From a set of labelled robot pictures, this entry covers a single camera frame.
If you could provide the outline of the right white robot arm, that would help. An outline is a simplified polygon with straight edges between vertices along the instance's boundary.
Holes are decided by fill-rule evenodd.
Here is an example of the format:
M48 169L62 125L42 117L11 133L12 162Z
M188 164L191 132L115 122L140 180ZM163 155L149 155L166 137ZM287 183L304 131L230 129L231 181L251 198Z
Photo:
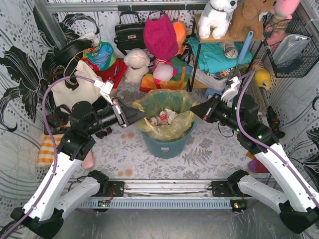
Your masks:
M248 94L235 96L228 106L219 94L193 106L190 111L208 123L231 128L240 145L256 157L274 177L278 191L238 170L227 178L233 196L252 196L274 210L284 225L296 234L319 220L319 194L301 176L285 154L272 130L258 120L259 106Z

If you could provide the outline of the yellow trash bag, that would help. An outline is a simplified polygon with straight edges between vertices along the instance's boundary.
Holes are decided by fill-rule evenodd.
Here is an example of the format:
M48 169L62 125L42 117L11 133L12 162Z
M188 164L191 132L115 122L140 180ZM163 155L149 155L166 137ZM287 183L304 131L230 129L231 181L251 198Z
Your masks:
M176 141L190 131L196 115L190 108L198 105L185 90L151 90L133 107L147 116L137 122L139 131L160 142Z

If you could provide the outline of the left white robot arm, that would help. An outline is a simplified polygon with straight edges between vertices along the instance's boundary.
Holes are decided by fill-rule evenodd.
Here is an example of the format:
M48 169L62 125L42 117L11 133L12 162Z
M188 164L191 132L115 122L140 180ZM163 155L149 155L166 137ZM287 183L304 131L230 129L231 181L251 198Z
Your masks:
M53 238L64 219L82 202L96 194L111 191L108 176L93 170L79 186L62 195L73 172L94 146L92 136L115 123L126 128L146 115L117 99L112 99L112 103L98 113L89 102L77 102L69 115L71 127L54 150L54 161L49 171L30 200L23 207L15 208L11 217L38 236Z

